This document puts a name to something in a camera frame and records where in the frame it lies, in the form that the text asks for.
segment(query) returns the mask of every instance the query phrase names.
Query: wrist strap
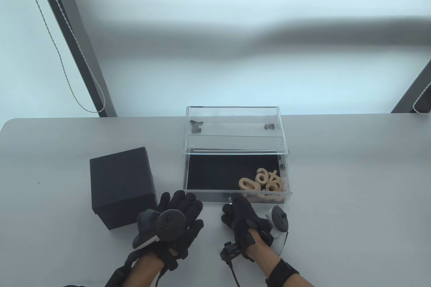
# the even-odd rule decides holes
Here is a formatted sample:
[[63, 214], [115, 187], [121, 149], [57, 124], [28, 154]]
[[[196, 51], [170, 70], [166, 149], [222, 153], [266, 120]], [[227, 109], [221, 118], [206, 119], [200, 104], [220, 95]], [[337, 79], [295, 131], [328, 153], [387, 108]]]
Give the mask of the wrist strap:
[[299, 272], [286, 261], [280, 259], [280, 262], [272, 270], [265, 283], [268, 287], [282, 287], [285, 281], [294, 274], [299, 274]]

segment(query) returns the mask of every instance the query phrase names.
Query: hand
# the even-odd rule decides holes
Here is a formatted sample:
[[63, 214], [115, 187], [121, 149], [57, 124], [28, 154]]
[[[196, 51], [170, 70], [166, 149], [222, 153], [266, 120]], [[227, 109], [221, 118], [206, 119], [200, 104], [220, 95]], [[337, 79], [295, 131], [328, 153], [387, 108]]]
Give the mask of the hand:
[[[230, 227], [235, 236], [235, 242], [240, 245], [244, 258], [253, 261], [247, 255], [247, 249], [255, 244], [257, 236], [267, 245], [271, 245], [273, 237], [270, 235], [271, 225], [264, 218], [259, 218], [254, 212], [250, 202], [241, 195], [232, 196], [232, 204], [223, 206], [222, 222]], [[257, 236], [252, 235], [251, 230], [257, 232]]]
[[193, 193], [185, 194], [183, 190], [178, 190], [172, 199], [168, 192], [163, 193], [157, 206], [157, 212], [163, 213], [171, 209], [177, 209], [184, 214], [187, 230], [174, 241], [153, 242], [145, 247], [163, 261], [165, 270], [176, 269], [178, 267], [177, 260], [185, 259], [188, 256], [188, 248], [203, 227], [203, 221], [197, 220], [202, 211], [202, 202], [198, 201]]

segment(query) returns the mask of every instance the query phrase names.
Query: wooden number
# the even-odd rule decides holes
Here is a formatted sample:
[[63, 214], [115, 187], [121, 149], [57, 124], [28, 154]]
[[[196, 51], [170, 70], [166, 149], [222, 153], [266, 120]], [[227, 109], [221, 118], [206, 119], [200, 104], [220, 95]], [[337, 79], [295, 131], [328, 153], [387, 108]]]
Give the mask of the wooden number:
[[245, 178], [245, 177], [241, 178], [238, 184], [240, 188], [243, 190], [260, 191], [260, 184], [256, 183], [255, 181], [252, 181], [249, 178]]
[[266, 190], [281, 192], [283, 191], [283, 179], [277, 176], [277, 170], [269, 172], [269, 179], [265, 186]]
[[257, 170], [257, 175], [254, 178], [260, 185], [265, 185], [268, 182], [269, 175], [268, 171], [265, 168], [259, 168]]

